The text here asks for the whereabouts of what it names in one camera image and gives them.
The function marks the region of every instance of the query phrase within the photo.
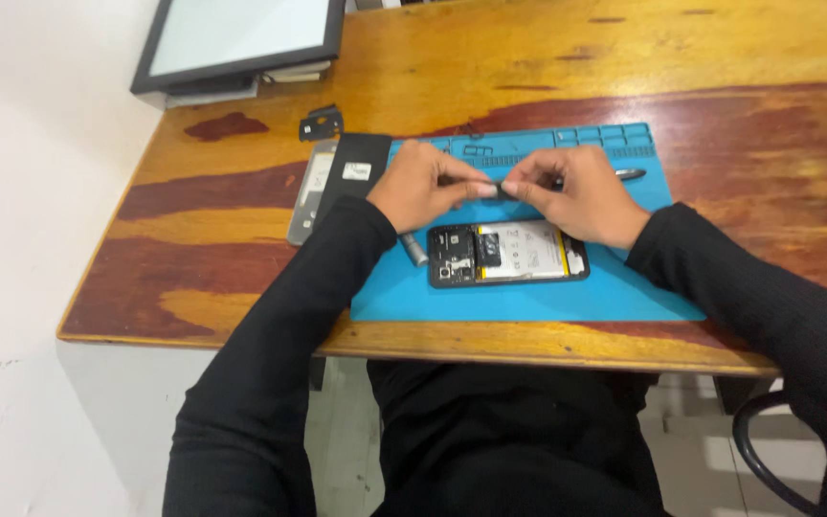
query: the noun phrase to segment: white floor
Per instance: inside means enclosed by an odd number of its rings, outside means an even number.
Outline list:
[[[798,516],[758,481],[729,438],[707,376],[665,374],[647,395],[640,425],[665,509],[675,517]],[[755,448],[778,477],[817,500],[825,468],[821,442],[789,414],[762,415]],[[362,359],[328,359],[324,389],[312,393],[305,448],[318,514],[369,516],[384,496],[379,411]]]

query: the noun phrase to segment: hand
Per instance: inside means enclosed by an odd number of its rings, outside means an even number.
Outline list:
[[[563,192],[549,191],[552,176]],[[649,221],[598,146],[534,151],[513,167],[503,190],[541,212],[569,236],[631,249]]]
[[[456,182],[441,187],[440,176]],[[441,153],[431,144],[408,140],[366,199],[403,234],[430,224],[465,200],[495,194],[496,186],[483,172]]]

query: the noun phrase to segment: disassembled smartphone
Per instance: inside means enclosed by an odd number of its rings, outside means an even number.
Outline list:
[[[292,211],[290,227],[286,230],[286,241],[301,246],[312,234],[314,218],[324,193],[324,185],[331,173],[331,163],[337,151],[337,140],[318,142],[312,149],[312,156],[305,167],[305,177],[299,187],[295,210]]]
[[[436,226],[426,242],[429,283],[436,288],[589,276],[582,241],[544,220]]]

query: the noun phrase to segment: person's right hand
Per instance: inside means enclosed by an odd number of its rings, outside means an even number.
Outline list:
[[[545,188],[551,175],[563,178],[563,192]],[[502,187],[580,240],[631,249],[649,221],[598,146],[534,151],[509,171]]]

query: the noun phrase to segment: white wall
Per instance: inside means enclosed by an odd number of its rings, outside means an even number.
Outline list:
[[[132,73],[157,0],[0,0],[0,515],[157,515],[206,351],[54,337],[161,111]]]

